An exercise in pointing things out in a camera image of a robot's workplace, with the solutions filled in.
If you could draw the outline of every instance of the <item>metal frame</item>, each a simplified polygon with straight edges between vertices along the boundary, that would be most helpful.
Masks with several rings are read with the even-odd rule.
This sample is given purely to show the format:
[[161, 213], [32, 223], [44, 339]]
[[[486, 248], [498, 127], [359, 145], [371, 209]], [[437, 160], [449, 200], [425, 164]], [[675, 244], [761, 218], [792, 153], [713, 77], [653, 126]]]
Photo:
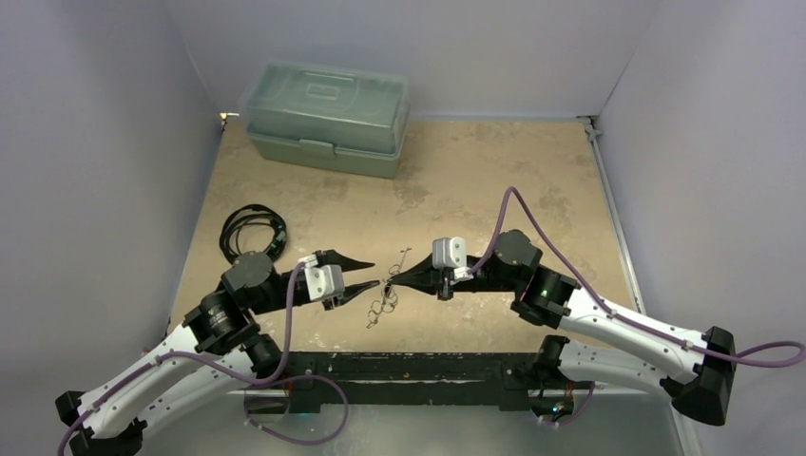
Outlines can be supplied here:
[[[627, 288], [632, 295], [635, 309], [639, 314], [646, 314], [645, 306], [643, 305], [643, 298], [641, 289], [638, 285], [638, 280], [635, 277], [635, 268], [632, 264], [632, 257], [630, 256], [629, 249], [627, 248], [626, 238], [624, 237], [624, 229], [622, 222], [619, 218], [619, 211], [616, 208], [616, 201], [613, 199], [613, 192], [610, 189], [610, 181], [607, 179], [605, 172], [605, 164], [602, 161], [602, 152], [599, 149], [599, 143], [596, 138], [602, 134], [602, 130], [597, 130], [594, 119], [590, 117], [578, 118], [585, 128], [587, 133], [587, 140], [590, 143], [590, 150], [593, 153], [593, 160], [596, 162], [596, 171], [599, 174], [599, 181], [602, 183], [602, 190], [604, 191], [604, 199], [607, 202], [607, 210], [610, 213], [610, 221], [613, 224], [613, 231], [616, 233], [616, 239], [619, 243], [619, 252], [621, 253], [622, 267], [624, 268], [624, 276], [627, 281]], [[694, 423], [688, 418], [682, 416], [678, 411], [669, 405], [669, 410], [672, 413], [672, 418], [675, 423], [675, 430], [678, 433], [678, 439], [681, 443], [683, 454], [686, 456], [702, 456], [702, 446], [700, 439], [697, 435], [697, 430], [694, 428]]]

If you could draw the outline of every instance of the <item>box lid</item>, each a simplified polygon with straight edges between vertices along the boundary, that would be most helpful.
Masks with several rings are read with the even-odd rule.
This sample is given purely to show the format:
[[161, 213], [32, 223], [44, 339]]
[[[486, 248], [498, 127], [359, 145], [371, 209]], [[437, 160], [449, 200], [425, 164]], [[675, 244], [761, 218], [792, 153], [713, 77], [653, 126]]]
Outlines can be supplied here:
[[241, 107], [256, 133], [383, 155], [397, 153], [409, 113], [402, 76], [269, 64]]

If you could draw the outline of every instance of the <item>black metal bar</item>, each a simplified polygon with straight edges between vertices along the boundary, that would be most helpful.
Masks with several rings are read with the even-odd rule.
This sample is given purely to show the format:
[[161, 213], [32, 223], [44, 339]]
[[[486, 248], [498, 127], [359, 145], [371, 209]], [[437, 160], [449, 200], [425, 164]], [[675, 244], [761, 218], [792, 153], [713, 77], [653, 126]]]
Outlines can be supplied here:
[[[538, 353], [293, 351], [285, 373], [325, 376], [344, 390], [351, 404], [530, 410], [536, 400], [529, 397], [530, 390], [562, 390], [568, 385], [561, 375], [539, 375], [537, 358]], [[588, 387], [587, 382], [574, 386], [580, 390]], [[291, 413], [316, 413], [322, 404], [341, 403], [331, 387], [314, 381], [295, 382], [290, 398]]]

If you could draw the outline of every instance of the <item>black cable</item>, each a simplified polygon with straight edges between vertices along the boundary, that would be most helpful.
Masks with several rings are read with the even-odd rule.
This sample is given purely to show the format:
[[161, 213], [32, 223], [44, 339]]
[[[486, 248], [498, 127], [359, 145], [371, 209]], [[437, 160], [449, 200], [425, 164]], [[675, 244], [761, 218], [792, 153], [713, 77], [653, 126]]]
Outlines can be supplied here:
[[269, 245], [263, 249], [263, 252], [272, 260], [276, 260], [282, 255], [282, 251], [285, 250], [285, 244], [288, 243], [288, 228], [285, 220], [278, 213], [262, 204], [247, 204], [230, 214], [224, 222], [224, 226], [221, 227], [219, 248], [221, 248], [221, 252], [230, 264], [241, 254], [240, 232], [247, 226], [268, 226], [272, 228], [275, 235]]

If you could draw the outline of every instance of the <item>cable clip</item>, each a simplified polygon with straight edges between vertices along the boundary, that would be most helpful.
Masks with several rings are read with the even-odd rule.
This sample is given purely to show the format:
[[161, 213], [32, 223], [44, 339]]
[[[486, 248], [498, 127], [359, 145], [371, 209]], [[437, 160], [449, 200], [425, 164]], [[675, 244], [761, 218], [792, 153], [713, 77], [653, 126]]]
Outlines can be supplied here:
[[311, 269], [319, 265], [319, 259], [316, 255], [308, 255], [300, 258], [297, 263], [305, 263], [305, 269]]

